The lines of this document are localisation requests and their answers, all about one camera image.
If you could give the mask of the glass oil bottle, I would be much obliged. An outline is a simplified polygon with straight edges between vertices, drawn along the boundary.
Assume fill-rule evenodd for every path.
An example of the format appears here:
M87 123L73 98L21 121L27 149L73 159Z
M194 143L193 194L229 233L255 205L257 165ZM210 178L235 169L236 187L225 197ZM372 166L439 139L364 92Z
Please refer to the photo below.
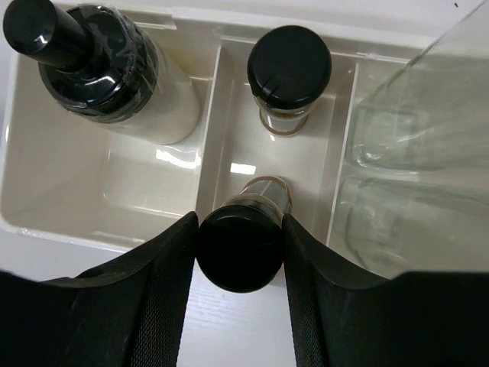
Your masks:
M486 1L358 103L348 157L403 171L488 168Z
M488 270L488 195L350 177L339 188L329 247L384 278L406 271Z

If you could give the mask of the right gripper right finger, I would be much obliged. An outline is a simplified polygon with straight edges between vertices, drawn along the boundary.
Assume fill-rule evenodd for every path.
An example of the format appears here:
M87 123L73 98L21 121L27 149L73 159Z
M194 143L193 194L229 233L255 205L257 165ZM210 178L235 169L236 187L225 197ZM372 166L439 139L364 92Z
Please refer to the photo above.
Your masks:
M282 222L298 366L486 366L488 276L408 271L386 279Z

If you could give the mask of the spice jar black lid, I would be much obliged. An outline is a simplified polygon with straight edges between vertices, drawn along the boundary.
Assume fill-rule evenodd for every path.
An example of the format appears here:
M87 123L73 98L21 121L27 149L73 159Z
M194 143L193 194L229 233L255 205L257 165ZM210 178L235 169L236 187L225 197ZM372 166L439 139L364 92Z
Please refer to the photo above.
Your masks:
M325 41L299 25L268 31L253 46L247 78L264 127L290 136L305 124L332 75Z
M268 285L283 264L282 220L292 206L284 179L249 181L199 226L196 260L202 273L215 286L238 294Z

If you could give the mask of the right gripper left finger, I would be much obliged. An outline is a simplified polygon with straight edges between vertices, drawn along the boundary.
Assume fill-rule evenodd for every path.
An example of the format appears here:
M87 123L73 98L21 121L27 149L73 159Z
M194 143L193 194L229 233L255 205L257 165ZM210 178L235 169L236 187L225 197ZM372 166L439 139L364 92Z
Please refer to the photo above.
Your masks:
M1 274L3 366L176 365L196 251L193 212L74 278Z

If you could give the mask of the white bottle black cap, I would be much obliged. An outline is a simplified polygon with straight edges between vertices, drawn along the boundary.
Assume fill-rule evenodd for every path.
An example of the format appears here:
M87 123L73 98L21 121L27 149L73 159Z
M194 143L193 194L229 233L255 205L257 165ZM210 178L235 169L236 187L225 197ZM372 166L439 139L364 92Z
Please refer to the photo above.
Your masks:
M2 29L13 50L37 62L45 88L68 112L157 145L182 141L199 122L187 73L116 8L12 1Z

